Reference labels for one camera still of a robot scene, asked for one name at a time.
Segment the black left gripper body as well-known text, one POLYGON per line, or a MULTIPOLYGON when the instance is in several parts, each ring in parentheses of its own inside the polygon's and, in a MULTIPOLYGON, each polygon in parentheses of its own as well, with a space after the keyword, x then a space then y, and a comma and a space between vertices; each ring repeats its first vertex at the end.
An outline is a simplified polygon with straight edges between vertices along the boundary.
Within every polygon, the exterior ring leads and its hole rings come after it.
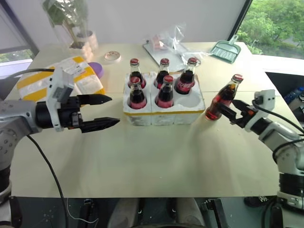
POLYGON ((71 96, 58 109, 60 125, 68 129, 80 129, 83 119, 80 113, 82 95, 71 96))

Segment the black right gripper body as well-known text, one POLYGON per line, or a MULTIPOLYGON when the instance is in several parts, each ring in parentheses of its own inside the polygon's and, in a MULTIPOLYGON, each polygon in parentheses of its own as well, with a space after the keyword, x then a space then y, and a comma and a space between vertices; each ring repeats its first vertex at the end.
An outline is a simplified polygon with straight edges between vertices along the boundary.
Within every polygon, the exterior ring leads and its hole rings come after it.
POLYGON ((240 128, 245 128, 248 122, 256 115, 257 109, 253 106, 245 105, 243 107, 237 107, 240 111, 240 118, 234 117, 231 120, 232 124, 236 124, 240 128))

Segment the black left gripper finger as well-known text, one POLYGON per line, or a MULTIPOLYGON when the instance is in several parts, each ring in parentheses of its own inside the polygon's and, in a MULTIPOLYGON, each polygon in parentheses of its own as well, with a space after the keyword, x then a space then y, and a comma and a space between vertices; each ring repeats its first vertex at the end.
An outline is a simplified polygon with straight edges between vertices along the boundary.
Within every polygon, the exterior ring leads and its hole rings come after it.
POLYGON ((120 122, 120 119, 112 117, 96 118, 92 121, 85 121, 79 125, 82 133, 101 131, 110 128, 120 122))
POLYGON ((101 105, 112 101, 112 98, 102 94, 78 95, 78 100, 81 106, 84 105, 101 105))

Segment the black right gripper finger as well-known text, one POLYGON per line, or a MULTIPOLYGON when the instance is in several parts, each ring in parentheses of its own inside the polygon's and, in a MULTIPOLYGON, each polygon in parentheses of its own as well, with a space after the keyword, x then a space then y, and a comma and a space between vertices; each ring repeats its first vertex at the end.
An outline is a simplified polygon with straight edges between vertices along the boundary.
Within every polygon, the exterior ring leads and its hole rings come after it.
POLYGON ((247 114, 249 111, 250 105, 245 103, 242 100, 232 100, 232 104, 240 111, 241 114, 247 114))
POLYGON ((240 120, 236 118, 237 113, 223 103, 217 104, 218 111, 227 117, 231 124, 239 124, 240 120))

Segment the glass cola bottle red cap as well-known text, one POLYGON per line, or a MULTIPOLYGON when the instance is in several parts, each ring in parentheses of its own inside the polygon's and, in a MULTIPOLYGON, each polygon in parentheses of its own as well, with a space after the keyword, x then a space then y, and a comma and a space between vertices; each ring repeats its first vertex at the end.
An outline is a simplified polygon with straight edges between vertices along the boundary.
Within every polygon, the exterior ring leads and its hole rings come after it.
POLYGON ((221 112, 217 108, 217 103, 230 106, 242 81, 242 75, 234 74, 230 82, 217 93, 217 95, 212 99, 211 105, 205 110, 205 116, 209 120, 216 121, 222 116, 221 112))
POLYGON ((132 58, 130 60, 130 75, 129 75, 129 84, 128 85, 131 86, 130 82, 133 77, 138 77, 141 82, 141 87, 142 87, 142 89, 144 89, 146 86, 146 80, 140 71, 139 65, 140 65, 139 59, 132 58))
POLYGON ((170 108, 173 106, 173 77, 166 75, 163 84, 155 98, 155 103, 160 108, 170 108))
POLYGON ((175 91, 181 95, 187 95, 191 88, 195 84, 195 67, 197 64, 197 58, 190 57, 187 62, 187 66, 183 70, 182 74, 178 77, 175 83, 175 91))
POLYGON ((159 71, 158 71, 158 74, 157 74, 157 77, 154 81, 154 86, 157 88, 157 89, 160 89, 162 84, 163 84, 163 78, 166 76, 166 75, 169 75, 169 64, 170 64, 170 61, 169 59, 167 58, 162 58, 160 60, 160 67, 159 67, 159 71))
POLYGON ((147 101, 141 87, 139 77, 130 79, 130 107, 132 109, 142 109, 146 106, 147 101))

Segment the yellow taped foam box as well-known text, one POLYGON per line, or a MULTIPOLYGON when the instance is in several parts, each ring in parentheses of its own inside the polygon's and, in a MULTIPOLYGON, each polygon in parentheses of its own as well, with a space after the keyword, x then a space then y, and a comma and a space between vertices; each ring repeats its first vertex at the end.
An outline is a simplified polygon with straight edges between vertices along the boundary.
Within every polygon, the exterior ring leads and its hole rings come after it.
MULTIPOLYGON (((105 94, 104 87, 94 70, 81 57, 70 57, 47 66, 47 69, 62 68, 74 74, 74 90, 72 96, 86 94, 105 94)), ((52 72, 32 72, 23 74, 17 82, 17 90, 22 100, 35 102, 45 101, 47 87, 52 72)))

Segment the white foam bottle crate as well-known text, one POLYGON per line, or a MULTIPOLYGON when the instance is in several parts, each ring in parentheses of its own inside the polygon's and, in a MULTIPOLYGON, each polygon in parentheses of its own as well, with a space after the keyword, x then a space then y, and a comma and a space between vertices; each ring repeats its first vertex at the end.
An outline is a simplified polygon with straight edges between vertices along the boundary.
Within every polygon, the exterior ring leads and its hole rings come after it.
POLYGON ((123 113, 132 125, 191 124, 205 111, 204 98, 197 75, 194 76, 194 86, 187 95, 181 95, 173 90, 173 106, 169 108, 161 108, 155 103, 155 98, 159 91, 153 85, 156 76, 157 73, 154 71, 143 73, 143 77, 146 80, 143 94, 147 104, 141 109, 132 109, 130 107, 129 74, 127 73, 124 77, 123 113))

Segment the purple round lid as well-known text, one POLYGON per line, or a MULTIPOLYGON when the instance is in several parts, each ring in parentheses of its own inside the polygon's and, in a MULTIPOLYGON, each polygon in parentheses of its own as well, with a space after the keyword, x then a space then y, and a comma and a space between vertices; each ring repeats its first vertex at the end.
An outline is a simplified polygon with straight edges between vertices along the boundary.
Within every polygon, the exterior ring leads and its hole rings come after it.
POLYGON ((97 62, 89 62, 88 65, 93 69, 94 73, 99 79, 104 75, 104 69, 101 64, 97 62))

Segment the black storage bin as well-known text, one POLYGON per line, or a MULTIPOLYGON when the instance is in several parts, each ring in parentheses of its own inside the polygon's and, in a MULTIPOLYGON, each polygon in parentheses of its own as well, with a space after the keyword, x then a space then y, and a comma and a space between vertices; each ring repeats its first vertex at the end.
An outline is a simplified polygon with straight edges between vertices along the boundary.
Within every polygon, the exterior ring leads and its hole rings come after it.
MULTIPOLYGON (((290 92, 302 87, 304 89, 304 75, 293 75, 266 72, 269 79, 278 89, 280 95, 286 99, 290 92)), ((293 101, 287 102, 297 120, 304 124, 304 90, 293 101)))

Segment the blue plastic bottle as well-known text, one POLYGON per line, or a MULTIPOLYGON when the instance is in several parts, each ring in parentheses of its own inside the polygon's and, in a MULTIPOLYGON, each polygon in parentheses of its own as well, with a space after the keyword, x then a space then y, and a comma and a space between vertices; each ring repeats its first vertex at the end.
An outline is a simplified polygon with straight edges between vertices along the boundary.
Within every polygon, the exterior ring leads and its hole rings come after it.
POLYGON ((299 95, 304 92, 304 86, 296 88, 289 92, 287 95, 284 96, 284 100, 287 104, 290 104, 294 99, 296 99, 299 95))

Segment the green dustpan with brush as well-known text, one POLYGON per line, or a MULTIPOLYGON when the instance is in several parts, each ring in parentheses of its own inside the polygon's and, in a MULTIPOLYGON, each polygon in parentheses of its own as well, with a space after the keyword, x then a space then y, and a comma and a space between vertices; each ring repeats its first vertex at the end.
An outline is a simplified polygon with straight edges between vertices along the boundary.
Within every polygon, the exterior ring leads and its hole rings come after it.
POLYGON ((241 52, 241 47, 235 44, 237 40, 238 35, 234 35, 229 41, 218 41, 211 49, 211 55, 224 62, 233 64, 241 52))

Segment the potted plant in clear wrap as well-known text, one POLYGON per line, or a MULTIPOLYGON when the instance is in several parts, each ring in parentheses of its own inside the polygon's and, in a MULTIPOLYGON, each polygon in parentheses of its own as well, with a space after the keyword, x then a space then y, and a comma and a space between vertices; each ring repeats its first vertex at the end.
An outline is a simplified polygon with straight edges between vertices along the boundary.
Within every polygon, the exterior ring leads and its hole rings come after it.
POLYGON ((71 55, 85 61, 94 58, 98 49, 96 34, 88 27, 86 0, 40 0, 43 11, 58 39, 71 55))

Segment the clear plastic bag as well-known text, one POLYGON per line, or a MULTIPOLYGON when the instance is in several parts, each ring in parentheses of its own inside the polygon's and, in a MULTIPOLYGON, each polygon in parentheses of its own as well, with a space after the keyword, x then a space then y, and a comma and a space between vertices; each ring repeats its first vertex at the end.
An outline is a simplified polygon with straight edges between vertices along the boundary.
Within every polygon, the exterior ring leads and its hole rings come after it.
MULTIPOLYGON (((186 31, 186 23, 179 23, 173 26, 168 27, 167 29, 164 29, 154 35, 150 35, 146 42, 152 43, 154 48, 161 48, 163 46, 167 46, 169 48, 172 48, 174 44, 183 44, 183 41, 185 39, 185 31, 186 31)), ((198 51, 203 52, 204 57, 211 56, 211 53, 209 51, 203 51, 198 49, 190 49, 192 51, 198 51)))

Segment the grey rounded shapes under table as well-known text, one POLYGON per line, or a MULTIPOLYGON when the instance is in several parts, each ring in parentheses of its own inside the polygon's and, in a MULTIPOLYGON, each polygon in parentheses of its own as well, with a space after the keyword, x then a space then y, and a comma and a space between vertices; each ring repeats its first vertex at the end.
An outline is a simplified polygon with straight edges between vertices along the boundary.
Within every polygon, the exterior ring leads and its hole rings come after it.
POLYGON ((194 198, 168 198, 167 212, 174 221, 138 225, 138 215, 144 198, 121 198, 118 200, 107 223, 107 228, 207 228, 199 206, 194 198))

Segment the black window frame post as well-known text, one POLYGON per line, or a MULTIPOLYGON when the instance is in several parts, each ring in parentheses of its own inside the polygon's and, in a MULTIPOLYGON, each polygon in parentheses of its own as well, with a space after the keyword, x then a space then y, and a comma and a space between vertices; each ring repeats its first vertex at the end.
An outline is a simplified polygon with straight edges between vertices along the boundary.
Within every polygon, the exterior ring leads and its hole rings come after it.
POLYGON ((248 12, 251 4, 252 4, 252 1, 253 0, 245 0, 245 3, 244 3, 244 5, 243 5, 243 7, 240 11, 240 14, 238 15, 237 20, 236 20, 236 22, 235 22, 235 24, 234 24, 234 26, 231 30, 231 33, 228 36, 228 40, 230 40, 235 34, 237 34, 238 29, 239 29, 242 21, 244 20, 246 14, 247 14, 247 12, 248 12))

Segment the dark window frame post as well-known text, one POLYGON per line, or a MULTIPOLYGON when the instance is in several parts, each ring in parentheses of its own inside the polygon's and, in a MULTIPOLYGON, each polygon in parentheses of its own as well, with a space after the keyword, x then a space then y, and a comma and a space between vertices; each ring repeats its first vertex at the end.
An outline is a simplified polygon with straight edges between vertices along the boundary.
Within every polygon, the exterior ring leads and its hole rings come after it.
POLYGON ((12 8, 9 6, 7 0, 0 0, 0 6, 3 8, 5 13, 8 15, 9 19, 11 20, 12 24, 16 27, 18 33, 21 35, 21 37, 26 41, 28 44, 28 48, 33 53, 33 56, 35 57, 39 53, 39 48, 36 46, 35 42, 29 35, 29 33, 26 31, 12 8))

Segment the black metal bracket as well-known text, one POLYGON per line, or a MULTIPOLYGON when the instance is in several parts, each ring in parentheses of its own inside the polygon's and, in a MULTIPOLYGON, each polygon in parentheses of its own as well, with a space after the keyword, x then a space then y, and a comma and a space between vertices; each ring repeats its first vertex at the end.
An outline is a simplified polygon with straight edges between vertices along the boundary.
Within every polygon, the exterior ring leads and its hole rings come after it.
POLYGON ((217 228, 228 228, 228 222, 220 198, 206 199, 201 205, 202 215, 207 228, 213 227, 216 221, 217 228))

